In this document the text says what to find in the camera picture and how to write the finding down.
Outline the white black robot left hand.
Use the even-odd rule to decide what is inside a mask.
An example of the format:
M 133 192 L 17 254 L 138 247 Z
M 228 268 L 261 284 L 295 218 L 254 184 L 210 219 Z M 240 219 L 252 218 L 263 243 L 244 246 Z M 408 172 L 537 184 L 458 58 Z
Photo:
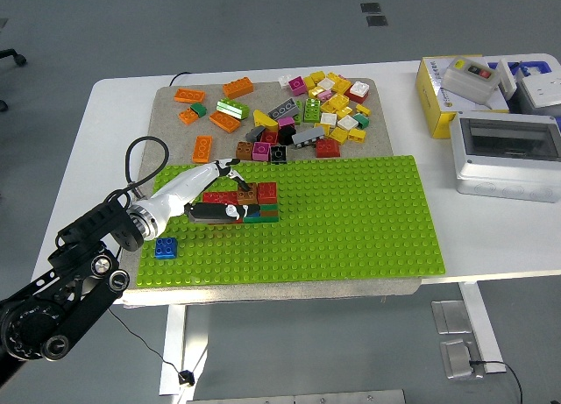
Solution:
M 199 194 L 209 188 L 219 177 L 235 181 L 243 192 L 250 186 L 233 168 L 239 159 L 220 159 L 182 172 L 150 198 L 135 201 L 128 213 L 145 240 L 161 235 L 172 217 L 181 216 Z

